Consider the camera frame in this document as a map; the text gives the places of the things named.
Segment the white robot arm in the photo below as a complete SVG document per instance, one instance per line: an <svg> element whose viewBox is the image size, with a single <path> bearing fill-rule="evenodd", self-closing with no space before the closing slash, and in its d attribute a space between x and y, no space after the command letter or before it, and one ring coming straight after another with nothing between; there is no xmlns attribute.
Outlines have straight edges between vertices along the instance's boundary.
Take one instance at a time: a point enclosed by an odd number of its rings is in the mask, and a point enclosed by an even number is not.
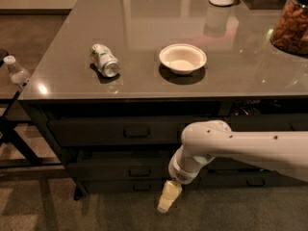
<svg viewBox="0 0 308 231"><path fill-rule="evenodd" d="M184 185L215 158L231 158L308 181L308 132L236 132L222 120L195 122L181 134L181 146L168 164L157 210L166 213Z"/></svg>

